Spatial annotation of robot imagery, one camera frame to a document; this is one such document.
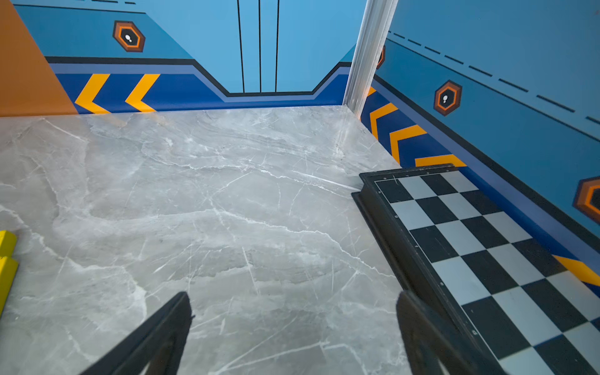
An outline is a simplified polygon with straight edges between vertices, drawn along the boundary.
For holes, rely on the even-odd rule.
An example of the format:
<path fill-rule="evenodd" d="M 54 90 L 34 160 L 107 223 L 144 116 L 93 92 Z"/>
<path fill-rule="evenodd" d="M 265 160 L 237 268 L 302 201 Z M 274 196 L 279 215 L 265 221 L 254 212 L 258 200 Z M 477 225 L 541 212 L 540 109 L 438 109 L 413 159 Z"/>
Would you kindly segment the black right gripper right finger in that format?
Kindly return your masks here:
<path fill-rule="evenodd" d="M 413 374 L 505 373 L 411 291 L 400 293 L 396 311 Z"/>

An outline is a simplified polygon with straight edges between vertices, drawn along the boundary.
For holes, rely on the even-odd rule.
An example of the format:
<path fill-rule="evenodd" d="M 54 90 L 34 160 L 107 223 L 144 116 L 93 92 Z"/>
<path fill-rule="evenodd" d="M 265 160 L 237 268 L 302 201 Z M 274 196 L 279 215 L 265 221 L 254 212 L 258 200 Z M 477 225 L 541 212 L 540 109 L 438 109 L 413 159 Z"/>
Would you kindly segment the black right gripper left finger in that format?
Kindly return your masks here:
<path fill-rule="evenodd" d="M 176 374 L 192 318 L 187 292 L 177 293 L 83 373 Z"/>

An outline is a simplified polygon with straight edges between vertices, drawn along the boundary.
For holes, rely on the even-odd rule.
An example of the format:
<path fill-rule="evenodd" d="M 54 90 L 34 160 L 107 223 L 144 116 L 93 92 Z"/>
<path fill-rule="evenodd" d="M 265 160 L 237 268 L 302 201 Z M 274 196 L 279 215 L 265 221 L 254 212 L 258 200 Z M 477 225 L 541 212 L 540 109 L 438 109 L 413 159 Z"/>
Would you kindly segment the yellow block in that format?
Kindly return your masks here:
<path fill-rule="evenodd" d="M 10 231 L 0 231 L 0 257 L 11 258 L 17 245 L 17 236 Z"/>
<path fill-rule="evenodd" d="M 0 261 L 0 314 L 3 314 L 6 301 L 13 285 L 19 263 L 10 257 L 3 256 Z"/>

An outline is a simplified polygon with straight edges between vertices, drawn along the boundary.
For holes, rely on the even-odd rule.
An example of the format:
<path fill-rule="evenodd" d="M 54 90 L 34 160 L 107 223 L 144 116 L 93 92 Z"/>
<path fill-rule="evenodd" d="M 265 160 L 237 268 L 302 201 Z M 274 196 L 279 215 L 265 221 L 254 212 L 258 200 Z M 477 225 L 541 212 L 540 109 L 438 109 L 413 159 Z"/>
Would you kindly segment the yellow block top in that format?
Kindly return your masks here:
<path fill-rule="evenodd" d="M 11 258 L 17 245 L 17 236 L 10 231 L 0 231 L 0 257 Z"/>

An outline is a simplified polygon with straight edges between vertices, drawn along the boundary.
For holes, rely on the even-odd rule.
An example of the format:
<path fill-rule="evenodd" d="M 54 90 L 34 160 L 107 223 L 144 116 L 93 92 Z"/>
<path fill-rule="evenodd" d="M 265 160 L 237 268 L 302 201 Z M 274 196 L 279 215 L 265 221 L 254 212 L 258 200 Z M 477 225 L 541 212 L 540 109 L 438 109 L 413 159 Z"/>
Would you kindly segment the black white chessboard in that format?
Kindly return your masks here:
<path fill-rule="evenodd" d="M 504 374 L 597 374 L 599 298 L 456 167 L 361 173 L 397 276 Z"/>

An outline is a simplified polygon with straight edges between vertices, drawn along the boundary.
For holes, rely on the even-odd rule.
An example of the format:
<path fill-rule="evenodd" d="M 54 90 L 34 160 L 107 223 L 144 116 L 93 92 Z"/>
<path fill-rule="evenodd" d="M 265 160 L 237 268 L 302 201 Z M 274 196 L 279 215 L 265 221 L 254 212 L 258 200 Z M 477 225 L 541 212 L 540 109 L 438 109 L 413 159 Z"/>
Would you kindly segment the right corner aluminium post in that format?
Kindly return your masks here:
<path fill-rule="evenodd" d="M 398 0 L 368 0 L 342 102 L 359 118 L 384 48 Z"/>

